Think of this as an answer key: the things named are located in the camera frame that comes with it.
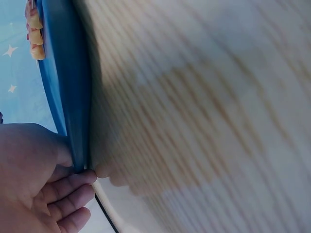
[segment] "hand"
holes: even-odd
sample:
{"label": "hand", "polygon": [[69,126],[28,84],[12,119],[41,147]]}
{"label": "hand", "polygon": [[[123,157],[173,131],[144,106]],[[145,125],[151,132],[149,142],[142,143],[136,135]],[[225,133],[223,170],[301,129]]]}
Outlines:
{"label": "hand", "polygon": [[66,138],[35,124],[0,126],[0,222],[11,233],[77,233],[90,218],[91,170],[73,174]]}

